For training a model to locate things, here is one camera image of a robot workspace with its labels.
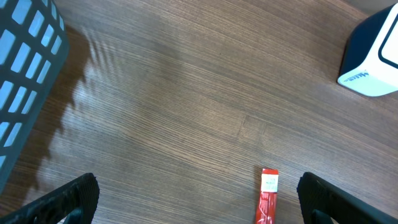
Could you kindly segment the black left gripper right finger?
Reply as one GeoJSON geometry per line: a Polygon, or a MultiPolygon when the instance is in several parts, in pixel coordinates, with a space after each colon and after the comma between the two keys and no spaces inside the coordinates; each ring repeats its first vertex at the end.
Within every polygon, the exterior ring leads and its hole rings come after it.
{"type": "Polygon", "coordinates": [[[396,218],[311,172],[300,178],[297,193],[305,224],[397,223],[396,218]]]}

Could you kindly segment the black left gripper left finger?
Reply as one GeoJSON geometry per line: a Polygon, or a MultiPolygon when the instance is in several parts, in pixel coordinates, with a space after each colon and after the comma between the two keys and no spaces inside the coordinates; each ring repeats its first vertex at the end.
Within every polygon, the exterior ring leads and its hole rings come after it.
{"type": "Polygon", "coordinates": [[[100,188],[86,173],[1,218],[1,223],[87,223],[97,209],[100,188]]]}

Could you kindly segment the red stick pack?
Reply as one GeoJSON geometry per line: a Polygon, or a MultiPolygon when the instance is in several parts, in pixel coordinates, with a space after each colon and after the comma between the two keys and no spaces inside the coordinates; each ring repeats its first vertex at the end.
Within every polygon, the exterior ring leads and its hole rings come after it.
{"type": "Polygon", "coordinates": [[[279,171],[263,169],[259,203],[256,209],[255,224],[274,224],[277,203],[279,171]]]}

